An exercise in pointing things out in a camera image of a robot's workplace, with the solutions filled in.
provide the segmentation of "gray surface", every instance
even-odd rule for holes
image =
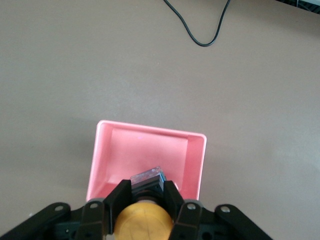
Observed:
[[[171,0],[200,41],[225,4]],[[0,234],[85,203],[101,119],[203,133],[200,200],[277,240],[320,229],[320,16],[232,0],[201,48],[161,0],[0,2]]]

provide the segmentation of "gray floor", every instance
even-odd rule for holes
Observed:
[[[200,41],[224,0],[171,0]],[[201,48],[161,0],[0,2],[0,235],[85,203],[101,119],[207,136],[200,200],[275,240],[320,229],[320,15],[232,0]]]

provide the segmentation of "yellow circular object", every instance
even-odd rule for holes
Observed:
[[[170,215],[159,205],[137,202],[127,206],[116,219],[116,240],[168,240],[173,227]]]

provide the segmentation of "wire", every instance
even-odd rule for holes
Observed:
[[[201,47],[209,47],[209,46],[211,46],[211,45],[216,41],[216,39],[217,39],[217,37],[218,37],[218,35],[219,35],[220,27],[221,27],[222,21],[223,21],[223,19],[224,19],[226,10],[227,10],[228,5],[229,5],[229,3],[230,3],[230,0],[227,0],[226,4],[225,4],[225,6],[224,6],[224,9],[223,9],[223,11],[222,11],[222,14],[221,14],[221,17],[220,17],[220,21],[219,21],[218,27],[217,27],[217,29],[216,29],[214,38],[213,38],[210,42],[208,42],[208,43],[201,43],[201,42],[199,42],[199,41],[193,36],[193,34],[191,33],[188,25],[186,24],[184,18],[180,15],[180,13],[168,2],[168,0],[163,0],[163,1],[164,1],[164,2],[169,6],[169,8],[171,8],[171,10],[179,17],[179,19],[180,19],[181,22],[183,23],[186,31],[188,32],[190,38],[191,38],[196,44],[198,44],[198,45],[201,46]]]

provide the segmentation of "pink bin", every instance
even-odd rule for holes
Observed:
[[[86,200],[105,198],[123,179],[161,167],[184,199],[199,199],[203,134],[107,121],[98,123]]]

